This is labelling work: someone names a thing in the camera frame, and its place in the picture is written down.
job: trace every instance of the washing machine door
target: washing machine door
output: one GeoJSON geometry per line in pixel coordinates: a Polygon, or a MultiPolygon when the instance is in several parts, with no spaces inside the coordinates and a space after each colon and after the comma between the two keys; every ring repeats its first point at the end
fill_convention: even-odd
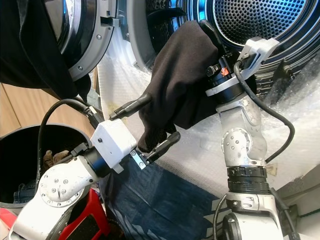
{"type": "Polygon", "coordinates": [[[45,0],[58,47],[74,81],[89,73],[110,43],[117,0],[45,0]]]}

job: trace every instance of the orange label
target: orange label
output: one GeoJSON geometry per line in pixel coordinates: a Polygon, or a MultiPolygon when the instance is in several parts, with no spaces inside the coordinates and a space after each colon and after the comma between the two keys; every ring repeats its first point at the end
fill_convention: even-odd
{"type": "Polygon", "coordinates": [[[221,74],[222,74],[222,76],[224,76],[224,77],[229,74],[229,71],[228,71],[228,69],[227,69],[226,66],[221,69],[221,74]]]}

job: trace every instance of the black cable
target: black cable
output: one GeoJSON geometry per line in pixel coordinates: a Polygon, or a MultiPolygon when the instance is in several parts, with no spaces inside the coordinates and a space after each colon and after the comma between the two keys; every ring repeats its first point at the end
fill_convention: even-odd
{"type": "Polygon", "coordinates": [[[39,133],[38,133],[38,143],[37,143],[37,162],[36,162],[36,178],[35,178],[35,189],[34,192],[37,193],[39,181],[40,181],[40,175],[41,175],[41,165],[42,165],[42,142],[43,142],[43,135],[44,135],[44,129],[47,124],[48,119],[50,118],[51,114],[61,105],[68,104],[71,107],[78,107],[81,109],[82,113],[85,114],[87,109],[89,108],[82,102],[75,100],[75,99],[62,99],[58,102],[56,102],[44,115],[44,118],[41,122],[39,133]]]}
{"type": "Polygon", "coordinates": [[[266,113],[270,114],[271,116],[273,116],[274,118],[280,120],[281,122],[284,123],[284,125],[286,125],[290,132],[289,132],[289,136],[287,138],[287,140],[285,141],[285,143],[282,145],[282,147],[280,147],[275,153],[273,153],[270,157],[268,157],[265,162],[269,163],[271,162],[275,157],[277,157],[279,154],[281,154],[291,143],[291,141],[293,140],[294,136],[295,136],[295,127],[294,125],[288,120],[286,119],[284,116],[280,115],[279,113],[277,113],[276,111],[272,110],[271,108],[269,108],[267,105],[265,105],[256,95],[255,93],[250,89],[250,87],[248,86],[248,84],[246,83],[245,79],[243,79],[243,77],[241,76],[240,73],[240,67],[243,65],[243,62],[241,60],[238,60],[233,67],[233,71],[235,76],[237,77],[240,85],[243,87],[244,91],[246,92],[246,94],[248,94],[248,96],[252,99],[252,101],[258,105],[258,107],[260,107],[262,110],[264,110],[266,113]]]}
{"type": "Polygon", "coordinates": [[[57,161],[55,164],[53,165],[58,165],[58,164],[64,164],[65,162],[69,161],[70,159],[72,159],[74,156],[72,154],[62,158],[61,160],[57,161]]]}
{"type": "Polygon", "coordinates": [[[218,240],[218,237],[217,237],[217,221],[218,221],[218,215],[219,215],[219,211],[222,207],[222,205],[224,204],[225,200],[227,198],[227,194],[225,194],[220,202],[218,203],[218,206],[216,206],[216,209],[215,209],[215,213],[214,213],[214,217],[213,217],[213,240],[218,240]]]}
{"type": "Polygon", "coordinates": [[[275,200],[277,208],[284,212],[285,217],[289,223],[292,236],[294,237],[293,239],[299,239],[300,237],[299,237],[299,235],[296,235],[296,233],[297,233],[296,228],[295,228],[295,225],[292,222],[291,216],[289,214],[288,206],[285,204],[285,202],[282,200],[282,198],[278,195],[277,191],[273,187],[271,187],[269,189],[269,191],[274,196],[274,200],[275,200]]]}
{"type": "MultiPolygon", "coordinates": [[[[223,222],[221,221],[221,222],[219,222],[218,224],[217,224],[217,227],[219,227],[219,225],[221,225],[223,222]]],[[[201,238],[201,239],[212,239],[213,238],[213,236],[214,236],[214,234],[212,233],[212,235],[210,235],[210,236],[206,236],[205,238],[201,238]]]]}
{"type": "Polygon", "coordinates": [[[284,214],[285,214],[286,220],[287,220],[288,223],[289,223],[291,232],[296,233],[296,228],[295,228],[294,223],[292,222],[292,219],[291,219],[291,217],[290,217],[290,214],[289,214],[288,209],[283,210],[283,212],[284,212],[284,214]]]}

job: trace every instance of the black hose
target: black hose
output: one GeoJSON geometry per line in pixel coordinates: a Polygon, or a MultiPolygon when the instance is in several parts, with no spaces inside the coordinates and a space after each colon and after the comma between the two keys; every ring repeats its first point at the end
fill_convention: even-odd
{"type": "Polygon", "coordinates": [[[38,133],[38,142],[37,142],[37,161],[36,161],[36,178],[35,178],[35,189],[34,193],[37,193],[38,186],[39,186],[39,181],[40,181],[40,176],[41,176],[41,165],[42,165],[42,160],[43,160],[43,155],[42,155],[42,142],[43,142],[43,135],[44,135],[44,129],[45,126],[51,116],[51,114],[61,105],[63,104],[68,104],[71,107],[77,107],[78,109],[81,109],[82,113],[84,114],[88,108],[85,104],[82,102],[75,100],[75,99],[62,99],[58,102],[56,102],[44,115],[44,118],[41,122],[40,128],[39,128],[39,133],[38,133]]]}
{"type": "Polygon", "coordinates": [[[272,110],[271,108],[269,108],[267,105],[265,105],[256,95],[255,93],[250,89],[250,87],[248,86],[248,84],[246,83],[245,79],[243,79],[243,77],[241,76],[240,73],[240,67],[242,66],[243,62],[241,60],[237,61],[234,64],[233,67],[233,71],[235,76],[237,77],[240,85],[242,86],[242,88],[244,89],[244,91],[246,92],[246,94],[248,94],[248,96],[252,99],[252,101],[258,105],[258,107],[260,107],[262,110],[264,110],[266,113],[270,114],[271,116],[273,116],[274,118],[280,120],[281,122],[284,123],[284,125],[286,125],[289,130],[289,136],[287,138],[287,140],[285,141],[285,143],[282,145],[282,147],[280,147],[275,153],[273,153],[270,157],[268,157],[265,162],[269,163],[271,162],[274,158],[276,158],[279,154],[281,154],[291,143],[291,141],[293,140],[294,136],[295,136],[295,127],[294,125],[288,120],[286,119],[284,116],[280,115],[279,113],[277,113],[276,111],[272,110]]]}
{"type": "Polygon", "coordinates": [[[214,213],[214,217],[213,217],[213,240],[218,240],[218,236],[217,236],[217,222],[218,222],[218,215],[219,215],[219,211],[222,207],[222,205],[224,204],[225,200],[227,198],[227,194],[225,194],[220,202],[218,203],[218,206],[216,206],[216,209],[215,209],[215,213],[214,213]]]}
{"type": "Polygon", "coordinates": [[[72,159],[74,156],[72,154],[62,158],[61,160],[57,161],[54,165],[58,165],[58,164],[64,164],[65,162],[69,161],[70,159],[72,159]]]}
{"type": "Polygon", "coordinates": [[[286,217],[286,219],[287,219],[287,221],[288,221],[288,223],[289,223],[291,232],[296,233],[296,228],[295,228],[295,226],[294,226],[294,223],[292,222],[292,219],[291,219],[291,217],[290,217],[290,214],[289,214],[288,209],[283,210],[283,212],[284,212],[285,217],[286,217]]]}

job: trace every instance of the robotic arm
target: robotic arm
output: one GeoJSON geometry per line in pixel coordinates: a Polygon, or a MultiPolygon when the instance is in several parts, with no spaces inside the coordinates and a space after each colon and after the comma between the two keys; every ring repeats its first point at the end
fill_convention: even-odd
{"type": "Polygon", "coordinates": [[[114,111],[110,120],[100,122],[91,138],[94,147],[68,163],[52,166],[41,177],[34,198],[21,210],[12,226],[9,240],[56,240],[67,226],[71,212],[92,184],[112,170],[121,173],[128,158],[143,170],[165,154],[180,139],[171,134],[145,156],[120,118],[129,117],[151,100],[148,94],[114,111]]]}
{"type": "MultiPolygon", "coordinates": [[[[239,60],[247,59],[241,76],[247,79],[253,75],[278,44],[274,39],[248,40],[238,57],[239,60]]],[[[214,239],[217,239],[215,223],[219,207],[226,200],[232,213],[223,219],[224,239],[282,240],[275,197],[270,194],[267,183],[264,160],[267,143],[261,132],[260,110],[244,92],[230,68],[233,57],[225,51],[219,63],[206,71],[212,84],[206,94],[214,95],[220,103],[216,110],[224,133],[221,148],[229,176],[229,192],[222,198],[214,217],[214,239]]],[[[112,170],[121,173],[126,156],[143,170],[178,142],[180,134],[175,132],[148,156],[136,148],[135,138],[120,118],[129,117],[150,100],[146,94],[114,111],[110,120],[97,126],[91,138],[93,148],[69,163],[47,170],[40,179],[36,195],[19,214],[8,239],[20,240],[20,236],[27,240],[58,239],[75,204],[86,196],[91,184],[112,170]]]]}

